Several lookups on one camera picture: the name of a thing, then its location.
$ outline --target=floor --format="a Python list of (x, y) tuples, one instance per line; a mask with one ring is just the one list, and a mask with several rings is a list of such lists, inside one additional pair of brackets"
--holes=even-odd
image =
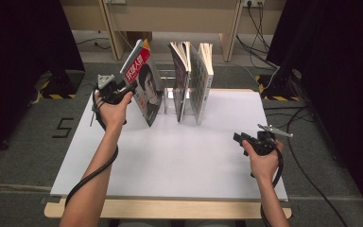
[[(59, 119), (72, 116), (69, 127), (76, 128), (80, 113), (74, 110), (85, 106), (91, 92), (95, 75), (111, 72), (117, 63), (109, 47), (107, 34), (98, 31), (73, 31), (80, 55), (88, 75), (80, 85), (75, 100), (43, 99), (26, 113), (10, 138), (9, 149), (0, 150), (0, 226), (57, 226), (59, 221), (43, 214), (44, 204), (50, 200), (49, 191), (66, 153), (74, 131), (68, 138), (52, 142), (52, 133), (57, 133)], [(251, 45), (254, 36), (241, 35), (243, 42)], [(265, 37), (270, 44), (272, 37)], [(216, 75), (214, 87), (251, 88), (256, 83), (253, 76), (267, 72), (268, 65), (250, 55), (236, 42), (231, 62), (224, 62), (220, 42), (216, 34), (153, 33), (151, 51), (160, 65), (171, 64), (171, 56), (166, 44), (170, 41), (191, 41), (193, 46), (200, 42), (214, 44), (213, 62)], [(264, 49), (258, 42), (253, 46)], [(305, 105), (301, 101), (263, 101), (269, 124), (287, 130), (286, 123), (298, 108)], [(363, 226), (363, 198), (347, 169), (335, 159), (328, 147), (323, 132), (312, 115), (304, 109), (289, 125), (295, 134), (292, 140), (282, 138), (285, 144), (284, 182), (290, 200), (293, 217), (292, 226)], [(108, 226), (102, 220), (99, 226)], [(264, 226), (260, 219), (246, 220), (247, 226)]]

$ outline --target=handheld controller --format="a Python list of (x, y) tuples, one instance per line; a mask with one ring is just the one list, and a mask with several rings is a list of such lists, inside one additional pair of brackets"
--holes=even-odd
[[(258, 155), (264, 156), (270, 154), (276, 147), (275, 134), (267, 131), (259, 131), (257, 132), (257, 136), (258, 139), (241, 132), (241, 135), (235, 133), (233, 139), (240, 144), (240, 147), (243, 147), (243, 141), (247, 140)], [(249, 156), (246, 150), (244, 150), (244, 155)]]
[[(126, 86), (126, 83), (123, 80), (120, 83), (116, 83), (114, 75), (110, 76), (98, 75), (97, 85), (95, 87), (95, 90), (97, 89), (99, 91), (100, 98), (99, 100), (95, 100), (95, 97), (93, 96), (93, 103), (94, 103), (93, 111), (95, 112), (96, 120), (104, 130), (106, 130), (106, 126), (102, 121), (102, 117), (99, 113), (99, 108), (101, 107), (101, 105), (103, 103), (117, 105), (123, 100), (123, 97), (128, 92), (132, 92), (133, 94), (135, 94), (136, 88), (137, 88), (137, 81), (134, 81), (131, 85)], [(97, 103), (99, 101), (103, 102), (99, 106), (97, 106)]]
[[(258, 155), (264, 156), (270, 154), (276, 148), (275, 133), (283, 136), (293, 137), (293, 134), (280, 131), (276, 128), (273, 128), (272, 126), (262, 126), (258, 124), (258, 127), (263, 129), (263, 131), (257, 132), (257, 138), (253, 138), (244, 132), (241, 132), (241, 134), (234, 133), (234, 141), (243, 147), (243, 141), (247, 140), (247, 142), (252, 145), (253, 149)], [(244, 150), (244, 155), (249, 156), (246, 150)]]
[(122, 80), (122, 82), (117, 84), (114, 79), (114, 75), (98, 75), (98, 90), (102, 100), (106, 103), (117, 105), (128, 92), (133, 92), (135, 94), (137, 81), (134, 81), (130, 86), (125, 87), (125, 81)]

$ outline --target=open book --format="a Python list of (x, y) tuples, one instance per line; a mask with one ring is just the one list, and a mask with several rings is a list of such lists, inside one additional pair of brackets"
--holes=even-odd
[(134, 99), (149, 126), (154, 122), (164, 96), (164, 83), (150, 57), (148, 40), (138, 40), (120, 74), (126, 85), (137, 80)]
[(168, 46), (175, 65), (173, 97), (178, 121), (182, 121), (189, 92), (191, 108), (200, 124), (214, 77), (212, 44), (200, 44), (199, 51), (189, 42), (172, 42)]

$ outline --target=book cover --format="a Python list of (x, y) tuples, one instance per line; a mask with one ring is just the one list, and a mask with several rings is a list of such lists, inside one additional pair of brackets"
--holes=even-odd
[(150, 57), (148, 40), (137, 41), (120, 74), (127, 85), (137, 80), (138, 86), (133, 97), (146, 122), (151, 126), (163, 100), (164, 83), (156, 64)]
[(190, 77), (190, 43), (172, 42), (169, 45), (175, 66), (175, 83), (173, 86), (173, 99), (175, 102), (176, 116), (178, 122), (182, 122), (184, 115), (186, 94)]
[(212, 44), (200, 44), (199, 51), (190, 47), (191, 83), (190, 104), (197, 124), (201, 124), (205, 106), (214, 78), (212, 67)]

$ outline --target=gray carpet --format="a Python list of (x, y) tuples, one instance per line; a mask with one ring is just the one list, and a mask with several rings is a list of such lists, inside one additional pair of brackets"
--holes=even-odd
[[(96, 75), (119, 72), (120, 64), (85, 63), (86, 75), (74, 99), (42, 99), (32, 105), (8, 139), (9, 148), (0, 150), (0, 227), (57, 226), (57, 219), (43, 214), (43, 200), (49, 195), (61, 162), (73, 138), (78, 121), (87, 103)], [(171, 69), (171, 65), (159, 65)], [(258, 91), (256, 82), (239, 66), (215, 66), (213, 88), (250, 88)], [(269, 74), (269, 70), (250, 68), (253, 75)], [(263, 101), (268, 123), (286, 130), (285, 124), (304, 101)], [(300, 171), (302, 169), (320, 191), (331, 201), (349, 226), (363, 226), (363, 199), (348, 170), (334, 160), (323, 132), (309, 109), (299, 113), (302, 118), (290, 125), (294, 138), (285, 143), (285, 189), (290, 198), (292, 226), (342, 226), (331, 206)], [(62, 126), (71, 128), (57, 130)], [(261, 220), (247, 220), (247, 226), (264, 226)], [(108, 226), (102, 220), (100, 226)]]

